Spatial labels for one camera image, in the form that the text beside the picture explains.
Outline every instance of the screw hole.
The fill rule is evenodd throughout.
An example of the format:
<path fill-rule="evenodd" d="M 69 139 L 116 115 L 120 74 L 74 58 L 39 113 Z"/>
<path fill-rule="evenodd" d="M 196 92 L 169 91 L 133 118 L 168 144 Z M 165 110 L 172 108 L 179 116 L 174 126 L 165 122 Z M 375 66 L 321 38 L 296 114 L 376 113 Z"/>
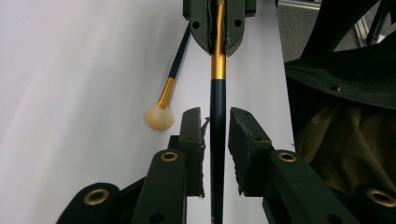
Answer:
<path fill-rule="evenodd" d="M 233 25 L 235 25 L 235 27 L 240 27 L 242 25 L 242 22 L 240 20 L 235 20 L 233 22 Z"/>
<path fill-rule="evenodd" d="M 378 189 L 369 189 L 367 195 L 375 203 L 381 204 L 386 207 L 396 207 L 396 199 Z"/>
<path fill-rule="evenodd" d="M 287 152 L 282 152 L 278 155 L 278 157 L 282 160 L 282 161 L 287 161 L 287 162 L 294 162 L 297 160 L 297 158 Z"/>
<path fill-rule="evenodd" d="M 192 28 L 193 28 L 194 30 L 198 29 L 198 28 L 199 28 L 199 22 L 198 22 L 198 21 L 193 22 L 193 23 L 192 23 Z"/>
<path fill-rule="evenodd" d="M 177 154 L 175 152 L 165 152 L 161 155 L 163 161 L 175 161 L 177 160 Z"/>
<path fill-rule="evenodd" d="M 84 197 L 84 203 L 87 205 L 97 205 L 104 202 L 110 193 L 107 189 L 94 189 L 91 190 Z"/>
<path fill-rule="evenodd" d="M 333 215 L 333 214 L 327 215 L 326 220 L 328 221 L 328 223 L 332 223 L 332 224 L 342 224 L 343 223 L 343 221 L 341 220 L 340 217 Z"/>
<path fill-rule="evenodd" d="M 150 223 L 160 223 L 160 222 L 162 222 L 164 219 L 165 219 L 165 216 L 164 216 L 162 213 L 156 212 L 156 213 L 152 214 L 152 215 L 149 217 L 148 221 L 149 221 Z"/>

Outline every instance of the black plastic part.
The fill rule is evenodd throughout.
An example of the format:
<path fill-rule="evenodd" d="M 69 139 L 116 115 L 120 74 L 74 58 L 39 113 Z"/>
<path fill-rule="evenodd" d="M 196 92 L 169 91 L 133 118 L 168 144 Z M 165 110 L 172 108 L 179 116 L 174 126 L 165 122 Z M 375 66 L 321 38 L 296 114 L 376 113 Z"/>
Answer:
<path fill-rule="evenodd" d="M 140 191 L 145 183 L 145 177 L 134 182 L 132 185 L 126 187 L 120 192 L 120 206 L 122 208 L 122 215 L 120 217 L 120 224 L 128 224 L 134 215 L 134 208 L 139 198 Z"/>
<path fill-rule="evenodd" d="M 185 182 L 184 153 L 174 149 L 156 153 L 140 192 L 131 224 L 184 224 Z"/>
<path fill-rule="evenodd" d="M 262 197 L 267 157 L 274 148 L 268 135 L 248 111 L 231 108 L 228 148 L 233 155 L 240 193 Z"/>
<path fill-rule="evenodd" d="M 269 224 L 290 224 L 291 218 L 288 210 L 281 201 L 269 197 L 263 197 L 262 208 Z"/>
<path fill-rule="evenodd" d="M 169 138 L 168 149 L 178 149 L 178 135 L 171 135 Z"/>
<path fill-rule="evenodd" d="M 284 161 L 282 153 L 296 160 Z M 359 223 L 300 155 L 286 150 L 273 151 L 268 174 L 292 223 Z"/>
<path fill-rule="evenodd" d="M 360 224 L 372 224 L 373 221 L 370 218 L 370 212 L 366 211 L 364 207 L 361 207 L 355 200 L 353 200 L 352 195 L 345 194 L 337 189 L 329 188 L 332 190 L 334 195 L 344 204 L 344 206 L 349 210 L 349 212 L 360 222 Z"/>
<path fill-rule="evenodd" d="M 186 195 L 204 197 L 203 161 L 205 148 L 201 132 L 201 109 L 199 107 L 183 113 L 178 149 L 187 160 Z"/>
<path fill-rule="evenodd" d="M 368 195 L 370 191 L 381 192 L 373 194 L 374 198 Z M 377 186 L 361 185 L 354 190 L 354 200 L 365 211 L 365 215 L 369 220 L 367 223 L 378 224 L 394 224 L 396 223 L 396 193 L 389 189 L 380 188 Z"/>
<path fill-rule="evenodd" d="M 89 205 L 84 202 L 84 198 L 93 190 L 105 189 L 108 196 L 104 201 L 98 204 Z M 104 195 L 100 192 L 94 193 L 91 197 L 101 198 Z M 121 214 L 120 208 L 120 190 L 107 183 L 96 183 L 82 189 L 64 209 L 64 212 L 58 219 L 58 224 L 111 224 L 118 223 Z"/>
<path fill-rule="evenodd" d="M 245 2 L 227 0 L 225 15 L 224 49 L 228 56 L 233 55 L 242 43 L 245 30 Z"/>
<path fill-rule="evenodd" d="M 184 0 L 183 16 L 190 21 L 191 34 L 197 44 L 207 53 L 212 52 L 212 18 L 209 13 L 210 0 Z"/>
<path fill-rule="evenodd" d="M 242 42 L 245 17 L 253 17 L 256 13 L 256 0 L 226 0 L 225 2 L 224 45 L 226 54 L 231 56 Z M 211 38 L 216 13 L 212 9 L 216 3 L 217 0 L 183 0 L 183 16 L 190 21 L 192 36 L 208 54 L 211 54 L 214 48 Z"/>

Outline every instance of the black fabric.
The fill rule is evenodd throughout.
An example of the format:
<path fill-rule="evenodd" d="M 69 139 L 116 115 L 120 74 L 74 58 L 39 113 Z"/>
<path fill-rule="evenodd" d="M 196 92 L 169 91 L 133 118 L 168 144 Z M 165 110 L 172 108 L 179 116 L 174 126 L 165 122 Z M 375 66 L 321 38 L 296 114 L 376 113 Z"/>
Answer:
<path fill-rule="evenodd" d="M 292 90 L 297 82 L 326 95 L 396 110 L 396 33 L 376 45 L 285 63 L 285 71 L 290 98 L 304 91 Z"/>

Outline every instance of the olive fabric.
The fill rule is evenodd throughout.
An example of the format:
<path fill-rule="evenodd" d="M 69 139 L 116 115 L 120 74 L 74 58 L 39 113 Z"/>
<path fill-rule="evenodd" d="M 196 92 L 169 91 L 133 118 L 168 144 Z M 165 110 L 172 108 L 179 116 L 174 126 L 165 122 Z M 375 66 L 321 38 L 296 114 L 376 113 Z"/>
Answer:
<path fill-rule="evenodd" d="M 396 112 L 334 99 L 295 139 L 328 186 L 351 194 L 372 184 L 396 192 Z"/>

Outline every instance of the brush handle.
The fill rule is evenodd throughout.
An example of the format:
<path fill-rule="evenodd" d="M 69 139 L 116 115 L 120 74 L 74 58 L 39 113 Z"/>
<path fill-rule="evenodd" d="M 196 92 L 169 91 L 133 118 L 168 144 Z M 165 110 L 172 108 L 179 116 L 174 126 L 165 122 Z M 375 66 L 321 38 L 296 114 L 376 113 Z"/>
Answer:
<path fill-rule="evenodd" d="M 184 52 L 186 51 L 187 43 L 189 42 L 190 37 L 190 28 L 187 26 L 186 32 L 184 32 L 183 39 L 181 39 L 180 46 L 178 47 L 176 57 L 172 63 L 171 71 L 169 72 L 169 76 L 173 79 L 176 78 L 178 68 L 181 65 L 181 60 L 183 59 Z"/>
<path fill-rule="evenodd" d="M 222 223 L 226 122 L 226 81 L 212 79 L 210 90 L 210 187 L 212 223 Z"/>

